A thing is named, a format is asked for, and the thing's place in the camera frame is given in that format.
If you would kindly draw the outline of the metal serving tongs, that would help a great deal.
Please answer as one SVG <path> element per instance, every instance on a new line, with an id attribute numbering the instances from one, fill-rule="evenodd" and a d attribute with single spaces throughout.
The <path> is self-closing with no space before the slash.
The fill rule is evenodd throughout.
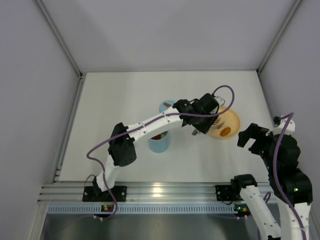
<path id="1" fill-rule="evenodd" d="M 214 129 L 220 129 L 223 125 L 225 124 L 225 121 L 222 121 L 220 117 L 218 117 L 213 124 L 211 125 L 211 127 L 209 128 L 209 130 L 214 130 Z M 193 132 L 191 133 L 193 136 L 197 135 L 200 131 L 197 129 L 194 129 Z"/>

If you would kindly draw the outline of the orange yellow fried piece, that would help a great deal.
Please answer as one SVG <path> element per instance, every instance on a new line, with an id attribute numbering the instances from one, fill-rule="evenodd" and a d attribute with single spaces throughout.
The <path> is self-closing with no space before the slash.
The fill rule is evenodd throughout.
<path id="1" fill-rule="evenodd" d="M 231 132 L 231 128 L 230 127 L 226 127 L 220 132 L 220 135 L 222 137 L 224 137 L 224 136 L 228 135 L 230 132 Z"/>

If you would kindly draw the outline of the light blue round lid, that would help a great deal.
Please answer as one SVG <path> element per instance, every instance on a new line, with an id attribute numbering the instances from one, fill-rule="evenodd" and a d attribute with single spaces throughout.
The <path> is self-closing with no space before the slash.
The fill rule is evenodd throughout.
<path id="1" fill-rule="evenodd" d="M 170 108 L 171 106 L 173 106 L 176 102 L 173 101 L 173 100 L 166 100 L 164 102 L 162 102 L 160 105 L 159 105 L 159 113 L 162 114 L 162 113 L 165 113 L 167 111 L 168 108 Z"/>

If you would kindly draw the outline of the red orange grilled piece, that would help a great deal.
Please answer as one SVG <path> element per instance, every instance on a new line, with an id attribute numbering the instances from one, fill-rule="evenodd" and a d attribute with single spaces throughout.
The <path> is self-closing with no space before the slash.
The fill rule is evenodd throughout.
<path id="1" fill-rule="evenodd" d="M 153 140 L 159 140 L 159 139 L 161 139 L 161 134 L 158 134 L 158 135 L 152 137 L 152 139 L 153 139 Z"/>

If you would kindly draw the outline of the light blue cylindrical container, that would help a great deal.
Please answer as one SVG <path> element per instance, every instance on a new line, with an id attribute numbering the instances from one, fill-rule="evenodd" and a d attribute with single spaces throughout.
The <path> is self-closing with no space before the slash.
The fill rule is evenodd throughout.
<path id="1" fill-rule="evenodd" d="M 149 149 L 154 153 L 163 153 L 169 147 L 169 144 L 170 144 L 169 132 L 165 131 L 162 133 L 166 133 L 166 136 L 161 139 L 158 139 L 158 140 L 154 140 L 154 139 L 150 138 L 147 141 Z"/>

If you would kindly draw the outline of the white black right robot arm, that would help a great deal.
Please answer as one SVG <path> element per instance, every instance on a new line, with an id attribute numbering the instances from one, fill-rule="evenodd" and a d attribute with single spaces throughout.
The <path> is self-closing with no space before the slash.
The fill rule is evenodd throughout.
<path id="1" fill-rule="evenodd" d="M 280 222 L 276 222 L 251 174 L 237 175 L 231 179 L 234 195 L 245 201 L 261 239 L 309 239 L 312 183 L 298 168 L 301 153 L 298 142 L 291 135 L 280 136 L 255 123 L 239 132 L 237 145 L 243 148 L 249 139 L 255 140 L 249 151 L 260 156 L 267 168 Z"/>

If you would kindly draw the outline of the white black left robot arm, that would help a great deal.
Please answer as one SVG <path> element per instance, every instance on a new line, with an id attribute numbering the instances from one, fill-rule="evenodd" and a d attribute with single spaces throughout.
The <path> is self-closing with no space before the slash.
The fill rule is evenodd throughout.
<path id="1" fill-rule="evenodd" d="M 118 123 L 111 134 L 106 163 L 94 186 L 101 192 L 113 188 L 120 169 L 137 159 L 136 148 L 163 132 L 192 126 L 197 132 L 206 134 L 218 118 L 222 105 L 218 97 L 206 93 L 191 101 L 180 99 L 158 115 L 139 123 Z"/>

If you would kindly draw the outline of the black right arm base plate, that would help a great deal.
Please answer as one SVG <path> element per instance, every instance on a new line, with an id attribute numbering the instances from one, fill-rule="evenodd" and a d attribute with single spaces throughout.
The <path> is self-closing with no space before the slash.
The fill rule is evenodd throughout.
<path id="1" fill-rule="evenodd" d="M 215 192 L 216 199 L 226 204 L 242 200 L 238 189 L 229 184 L 216 185 Z"/>

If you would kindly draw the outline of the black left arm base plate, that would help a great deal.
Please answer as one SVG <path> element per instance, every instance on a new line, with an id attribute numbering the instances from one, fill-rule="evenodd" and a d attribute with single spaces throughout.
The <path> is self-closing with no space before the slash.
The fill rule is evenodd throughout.
<path id="1" fill-rule="evenodd" d="M 114 186 L 111 189 L 111 193 L 113 194 L 117 202 L 125 202 L 127 198 L 127 186 L 124 186 L 124 185 Z M 86 186 L 84 188 L 82 201 L 102 203 L 102 202 L 113 202 L 114 200 L 108 191 L 96 193 L 95 188 L 93 186 Z"/>

